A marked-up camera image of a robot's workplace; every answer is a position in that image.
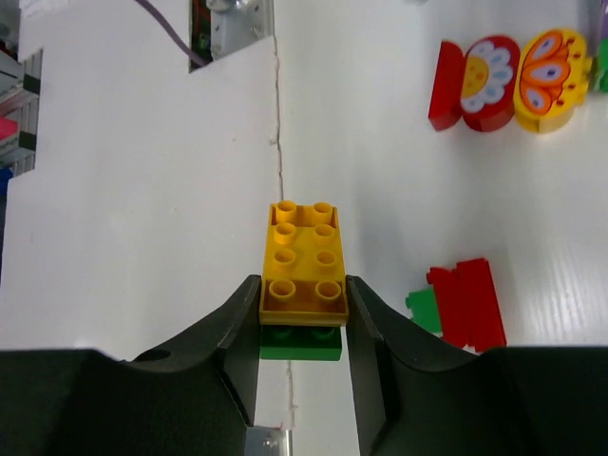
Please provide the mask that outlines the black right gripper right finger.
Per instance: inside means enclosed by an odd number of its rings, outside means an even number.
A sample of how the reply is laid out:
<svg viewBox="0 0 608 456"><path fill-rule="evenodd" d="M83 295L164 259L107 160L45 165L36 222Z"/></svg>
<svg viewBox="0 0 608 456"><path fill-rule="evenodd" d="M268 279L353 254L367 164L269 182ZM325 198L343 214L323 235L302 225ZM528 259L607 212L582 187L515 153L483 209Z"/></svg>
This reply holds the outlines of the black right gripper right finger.
<svg viewBox="0 0 608 456"><path fill-rule="evenodd" d="M425 331L360 277L346 332L364 455L603 455L607 350L475 355Z"/></svg>

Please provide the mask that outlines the green lego plate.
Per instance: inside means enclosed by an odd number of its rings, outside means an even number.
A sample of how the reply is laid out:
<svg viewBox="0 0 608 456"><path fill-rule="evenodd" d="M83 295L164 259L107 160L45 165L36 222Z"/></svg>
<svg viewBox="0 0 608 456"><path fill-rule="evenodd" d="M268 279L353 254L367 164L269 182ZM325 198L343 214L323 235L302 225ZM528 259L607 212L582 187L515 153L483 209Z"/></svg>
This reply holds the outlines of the green lego plate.
<svg viewBox="0 0 608 456"><path fill-rule="evenodd" d="M259 357L284 361L339 361L339 327L262 326Z"/></svg>

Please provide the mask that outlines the yellow lego brick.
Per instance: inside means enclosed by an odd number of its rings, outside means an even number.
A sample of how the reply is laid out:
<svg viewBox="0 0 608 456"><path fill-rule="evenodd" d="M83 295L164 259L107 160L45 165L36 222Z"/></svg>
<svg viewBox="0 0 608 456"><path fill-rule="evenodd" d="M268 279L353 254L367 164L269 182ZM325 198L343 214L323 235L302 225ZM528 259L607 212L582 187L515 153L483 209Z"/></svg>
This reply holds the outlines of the yellow lego brick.
<svg viewBox="0 0 608 456"><path fill-rule="evenodd" d="M337 208L290 200L270 206L259 321L342 327L350 316Z"/></svg>

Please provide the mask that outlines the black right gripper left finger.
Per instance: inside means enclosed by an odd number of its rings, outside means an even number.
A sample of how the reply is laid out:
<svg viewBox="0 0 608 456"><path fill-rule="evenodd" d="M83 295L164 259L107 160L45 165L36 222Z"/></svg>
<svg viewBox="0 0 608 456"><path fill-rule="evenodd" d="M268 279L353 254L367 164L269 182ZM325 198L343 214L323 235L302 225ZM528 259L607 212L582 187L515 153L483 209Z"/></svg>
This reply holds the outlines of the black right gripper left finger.
<svg viewBox="0 0 608 456"><path fill-rule="evenodd" d="M5 455L241 455L257 400L261 279L131 361L1 354Z"/></svg>

